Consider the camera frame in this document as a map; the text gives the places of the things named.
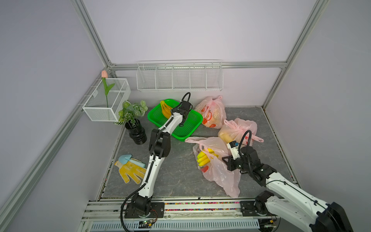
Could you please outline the printed pink plastic bag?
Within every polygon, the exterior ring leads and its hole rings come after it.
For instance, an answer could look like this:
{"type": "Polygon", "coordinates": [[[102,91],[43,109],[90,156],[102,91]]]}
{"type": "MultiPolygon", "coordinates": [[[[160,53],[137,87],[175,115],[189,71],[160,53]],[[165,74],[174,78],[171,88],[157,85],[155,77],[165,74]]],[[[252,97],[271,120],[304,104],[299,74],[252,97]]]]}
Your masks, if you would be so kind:
{"type": "Polygon", "coordinates": [[[195,110],[203,116],[202,124],[205,127],[214,129],[222,128],[224,120],[227,118],[222,99],[222,95],[216,98],[209,96],[196,106],[195,110]]]}
{"type": "Polygon", "coordinates": [[[244,133],[250,130],[252,132],[250,145],[252,146],[253,140],[263,143],[264,140],[256,136],[258,125],[256,122],[251,120],[243,120],[236,118],[235,120],[224,120],[224,125],[218,132],[218,137],[221,138],[226,144],[236,141],[240,142],[243,138],[243,144],[246,145],[250,136],[244,133]]]}

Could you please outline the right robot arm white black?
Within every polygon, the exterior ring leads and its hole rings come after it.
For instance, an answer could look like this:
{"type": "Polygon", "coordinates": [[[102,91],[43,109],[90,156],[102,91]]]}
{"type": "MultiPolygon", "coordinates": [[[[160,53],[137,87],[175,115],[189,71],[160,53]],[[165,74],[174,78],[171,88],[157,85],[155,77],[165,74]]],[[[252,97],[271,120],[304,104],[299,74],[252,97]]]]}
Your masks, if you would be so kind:
{"type": "Polygon", "coordinates": [[[248,174],[266,190],[248,207],[259,215],[271,213],[304,232],[351,232],[353,230],[342,206],[331,204],[307,193],[267,164],[261,163],[251,146],[227,144],[231,156],[223,157],[228,170],[248,174]]]}

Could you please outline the plain pink plastic bag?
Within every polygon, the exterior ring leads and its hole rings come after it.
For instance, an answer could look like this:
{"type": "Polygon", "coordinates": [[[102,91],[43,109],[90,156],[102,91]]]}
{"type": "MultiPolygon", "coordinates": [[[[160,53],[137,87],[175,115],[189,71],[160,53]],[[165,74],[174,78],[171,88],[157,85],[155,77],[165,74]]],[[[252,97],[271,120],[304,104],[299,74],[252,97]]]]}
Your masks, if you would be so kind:
{"type": "Polygon", "coordinates": [[[197,155],[207,148],[212,149],[216,154],[218,154],[218,157],[214,157],[206,151],[210,162],[204,167],[199,167],[198,163],[197,166],[203,173],[205,179],[218,184],[223,188],[228,196],[232,198],[239,197],[239,182],[241,179],[241,174],[238,170],[228,171],[227,165],[222,161],[223,157],[230,155],[230,152],[224,141],[219,137],[188,137],[185,142],[195,145],[193,146],[193,153],[196,161],[197,155]]]}

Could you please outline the yellow banana bunch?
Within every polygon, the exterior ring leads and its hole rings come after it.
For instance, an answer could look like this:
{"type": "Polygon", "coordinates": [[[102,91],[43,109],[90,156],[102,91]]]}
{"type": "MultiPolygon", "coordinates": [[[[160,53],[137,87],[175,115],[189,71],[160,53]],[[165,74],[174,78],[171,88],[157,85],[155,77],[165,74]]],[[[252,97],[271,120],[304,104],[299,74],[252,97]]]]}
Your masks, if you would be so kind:
{"type": "Polygon", "coordinates": [[[165,101],[160,102],[162,114],[165,118],[169,119],[172,116],[172,108],[166,104],[165,101]]]}
{"type": "Polygon", "coordinates": [[[212,149],[210,148],[207,148],[206,150],[204,151],[201,151],[198,155],[197,155],[197,163],[198,163],[198,166],[199,167],[204,167],[205,165],[207,165],[209,162],[210,162],[210,159],[208,158],[207,154],[206,154],[206,151],[208,153],[210,153],[212,156],[214,157],[218,157],[218,154],[216,154],[212,149]]]}

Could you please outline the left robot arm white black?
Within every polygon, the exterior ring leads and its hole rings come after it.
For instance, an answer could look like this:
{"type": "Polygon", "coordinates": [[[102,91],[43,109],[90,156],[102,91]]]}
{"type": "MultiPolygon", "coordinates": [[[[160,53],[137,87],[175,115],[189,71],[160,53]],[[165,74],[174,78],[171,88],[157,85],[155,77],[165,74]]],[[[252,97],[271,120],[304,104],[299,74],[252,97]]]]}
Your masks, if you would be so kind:
{"type": "Polygon", "coordinates": [[[170,153],[171,135],[177,127],[184,125],[192,107],[188,100],[182,100],[171,110],[170,118],[161,127],[151,132],[148,168],[140,187],[129,195],[131,202],[127,207],[141,217],[150,215],[154,184],[162,163],[170,153]]]}

